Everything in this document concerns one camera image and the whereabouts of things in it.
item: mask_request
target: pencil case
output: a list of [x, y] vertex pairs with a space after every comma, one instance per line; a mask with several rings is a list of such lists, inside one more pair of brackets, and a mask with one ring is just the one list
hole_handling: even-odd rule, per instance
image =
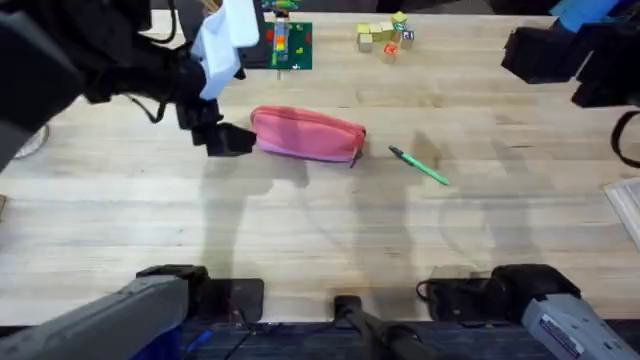
[[264, 151], [305, 159], [351, 162], [361, 156], [364, 126], [286, 106], [260, 106], [251, 113], [256, 144]]

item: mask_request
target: blue object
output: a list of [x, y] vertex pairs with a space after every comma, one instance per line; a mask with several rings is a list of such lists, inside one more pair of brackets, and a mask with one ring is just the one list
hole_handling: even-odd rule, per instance
[[192, 352], [193, 350], [198, 348], [200, 345], [204, 344], [207, 340], [209, 340], [211, 335], [213, 335], [212, 330], [206, 330], [205, 332], [200, 334], [200, 336], [198, 336], [197, 339], [195, 339], [191, 344], [189, 344], [189, 346], [187, 346], [187, 353]]
[[140, 350], [131, 360], [180, 360], [180, 326], [155, 338]]
[[618, 4], [618, 0], [562, 0], [551, 9], [562, 26], [577, 33], [582, 24], [599, 23]]

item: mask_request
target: table surface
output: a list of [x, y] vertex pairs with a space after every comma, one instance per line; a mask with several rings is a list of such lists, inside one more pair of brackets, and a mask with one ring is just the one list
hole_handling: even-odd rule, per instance
[[[576, 84], [529, 86], [500, 67], [515, 26], [551, 18], [411, 15], [414, 48], [386, 65], [354, 34], [386, 16], [293, 17], [314, 23], [313, 70], [249, 71], [221, 109], [243, 125], [266, 104], [361, 123], [356, 167], [257, 149], [209, 159], [173, 111], [152, 125], [126, 98], [78, 100], [43, 151], [0, 176], [0, 324], [45, 321], [166, 263], [264, 279], [270, 321], [328, 319], [345, 293], [386, 319], [428, 319], [418, 281], [507, 263], [556, 266], [601, 316], [640, 317], [640, 254], [602, 191], [640, 175], [608, 144], [625, 109], [579, 109]], [[640, 128], [625, 137], [633, 151]]]

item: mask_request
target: wooden block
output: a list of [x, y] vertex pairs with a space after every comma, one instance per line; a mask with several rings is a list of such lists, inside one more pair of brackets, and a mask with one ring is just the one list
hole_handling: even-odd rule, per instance
[[393, 43], [388, 43], [384, 46], [382, 51], [382, 61], [386, 64], [393, 64], [396, 62], [396, 54], [398, 53], [398, 46]]
[[356, 31], [358, 35], [360, 34], [369, 34], [369, 24], [358, 24], [356, 25]]
[[358, 35], [358, 50], [361, 52], [371, 52], [373, 50], [373, 36], [371, 34]]
[[389, 41], [393, 37], [393, 24], [389, 21], [381, 22], [380, 28], [382, 29], [382, 41]]
[[415, 39], [415, 34], [413, 31], [408, 30], [402, 33], [402, 43], [400, 47], [409, 50], [413, 47], [413, 40]]
[[369, 24], [369, 32], [374, 42], [382, 41], [382, 27], [380, 24]]
[[407, 15], [405, 15], [402, 11], [398, 11], [397, 13], [391, 15], [391, 22], [394, 24], [406, 24]]
[[405, 31], [407, 31], [407, 26], [405, 24], [393, 24], [393, 36], [391, 37], [391, 40], [393, 40], [393, 42], [399, 43], [402, 40], [402, 33]]

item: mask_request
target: pen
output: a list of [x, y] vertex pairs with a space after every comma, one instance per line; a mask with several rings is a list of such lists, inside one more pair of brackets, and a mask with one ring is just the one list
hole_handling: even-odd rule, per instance
[[411, 156], [405, 154], [402, 150], [398, 149], [397, 147], [389, 146], [389, 150], [391, 150], [393, 155], [395, 155], [398, 159], [406, 162], [410, 166], [417, 167], [418, 169], [420, 169], [420, 171], [422, 171], [423, 173], [431, 176], [432, 178], [434, 178], [437, 182], [441, 183], [442, 185], [449, 185], [450, 184], [449, 179], [447, 179], [446, 177], [438, 174], [435, 170], [432, 170], [432, 169], [426, 167], [421, 162], [419, 162], [418, 160], [416, 160], [416, 159], [412, 158]]

